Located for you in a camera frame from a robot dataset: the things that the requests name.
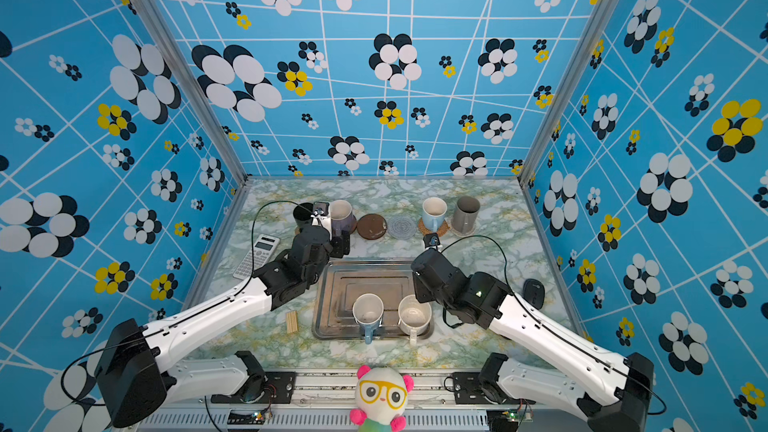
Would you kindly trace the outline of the stainless steel cup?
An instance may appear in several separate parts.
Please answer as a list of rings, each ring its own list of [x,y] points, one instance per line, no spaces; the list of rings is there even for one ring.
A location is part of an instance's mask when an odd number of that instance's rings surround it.
[[[480,209],[481,204],[477,198],[459,197],[451,219],[452,229],[459,235],[470,235],[475,229]]]

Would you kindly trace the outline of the white mug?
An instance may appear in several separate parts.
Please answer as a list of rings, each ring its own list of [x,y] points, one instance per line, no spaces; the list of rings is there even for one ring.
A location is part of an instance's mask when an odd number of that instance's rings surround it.
[[[418,337],[428,329],[432,320],[429,303],[421,303],[416,296],[405,296],[398,305],[398,327],[404,333],[411,346],[415,346]]]

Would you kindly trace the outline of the grey blue crochet coaster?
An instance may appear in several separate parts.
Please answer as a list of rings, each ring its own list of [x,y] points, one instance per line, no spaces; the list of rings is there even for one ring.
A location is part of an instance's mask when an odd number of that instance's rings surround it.
[[[417,224],[408,216],[397,215],[387,220],[388,233],[397,240],[409,240],[417,232]]]

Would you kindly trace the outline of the black mug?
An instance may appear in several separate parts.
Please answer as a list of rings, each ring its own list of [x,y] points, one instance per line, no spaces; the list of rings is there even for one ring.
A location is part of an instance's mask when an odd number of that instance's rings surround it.
[[[312,224],[314,206],[312,202],[303,202],[296,205],[292,211],[293,219],[296,223],[296,234],[301,230]]]

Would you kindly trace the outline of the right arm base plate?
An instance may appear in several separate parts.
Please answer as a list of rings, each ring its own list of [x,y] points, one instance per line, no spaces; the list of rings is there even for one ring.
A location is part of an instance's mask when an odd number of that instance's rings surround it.
[[[443,380],[443,387],[458,405],[529,405],[535,401],[513,398],[479,372],[454,372]]]

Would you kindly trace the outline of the light blue mug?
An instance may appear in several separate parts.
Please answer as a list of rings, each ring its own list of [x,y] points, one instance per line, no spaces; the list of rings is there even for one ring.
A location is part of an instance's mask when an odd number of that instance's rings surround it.
[[[421,221],[429,233],[437,233],[445,221],[447,203],[439,197],[428,197],[422,203]]]
[[[352,312],[362,331],[365,343],[370,345],[373,342],[375,332],[382,323],[384,315],[382,299],[373,293],[362,294],[355,300]]]

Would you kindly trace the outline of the woven rattan coaster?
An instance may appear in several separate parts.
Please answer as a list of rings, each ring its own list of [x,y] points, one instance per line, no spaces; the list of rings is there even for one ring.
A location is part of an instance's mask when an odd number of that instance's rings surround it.
[[[419,219],[419,221],[417,223],[417,227],[418,227],[419,232],[423,236],[426,236],[428,234],[433,234],[433,231],[425,226],[422,218]],[[439,237],[443,237],[449,230],[450,230],[450,225],[449,225],[447,220],[444,220],[442,222],[442,224],[440,225],[440,227],[438,228],[438,230],[436,231],[436,234]]]

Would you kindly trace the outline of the purple mug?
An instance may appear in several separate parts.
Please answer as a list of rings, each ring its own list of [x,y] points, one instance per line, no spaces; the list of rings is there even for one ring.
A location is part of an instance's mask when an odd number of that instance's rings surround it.
[[[352,234],[357,226],[352,205],[346,200],[335,200],[329,204],[331,217],[331,233],[333,237],[341,237],[343,233]]]

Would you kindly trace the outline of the scratched round wooden coaster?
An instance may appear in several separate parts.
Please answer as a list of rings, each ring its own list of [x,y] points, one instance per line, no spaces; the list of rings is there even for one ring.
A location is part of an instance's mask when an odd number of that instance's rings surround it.
[[[356,231],[365,240],[378,240],[387,233],[386,219],[380,214],[366,214],[358,219]]]

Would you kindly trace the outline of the light blue mug front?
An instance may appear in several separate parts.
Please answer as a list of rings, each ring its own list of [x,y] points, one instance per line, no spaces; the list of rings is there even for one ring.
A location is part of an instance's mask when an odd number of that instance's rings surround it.
[[[382,299],[373,293],[362,294],[355,300],[352,312],[362,331],[365,343],[370,345],[373,342],[375,332],[382,323],[384,315]]]

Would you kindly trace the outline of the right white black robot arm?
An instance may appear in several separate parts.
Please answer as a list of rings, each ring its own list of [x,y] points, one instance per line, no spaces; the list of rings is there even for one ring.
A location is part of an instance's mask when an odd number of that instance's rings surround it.
[[[642,431],[652,398],[653,362],[589,342],[535,309],[496,277],[465,275],[439,251],[411,264],[416,298],[436,302],[474,324],[525,347],[549,363],[542,369],[489,356],[478,376],[488,400],[542,403],[584,420],[593,431]]]

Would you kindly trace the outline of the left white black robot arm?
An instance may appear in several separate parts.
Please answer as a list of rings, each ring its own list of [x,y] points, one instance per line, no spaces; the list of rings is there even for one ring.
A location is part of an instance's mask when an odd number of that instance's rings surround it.
[[[171,375],[173,366],[218,335],[301,296],[332,258],[349,252],[347,232],[332,237],[322,226],[306,226],[289,249],[232,289],[167,319],[115,326],[93,372],[110,424],[132,426],[176,398],[182,385]]]

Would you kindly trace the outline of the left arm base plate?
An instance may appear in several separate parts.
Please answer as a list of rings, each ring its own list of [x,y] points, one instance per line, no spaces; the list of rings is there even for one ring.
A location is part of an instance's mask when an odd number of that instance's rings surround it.
[[[296,387],[296,372],[266,371],[249,377],[234,394],[214,394],[214,404],[289,404]]]

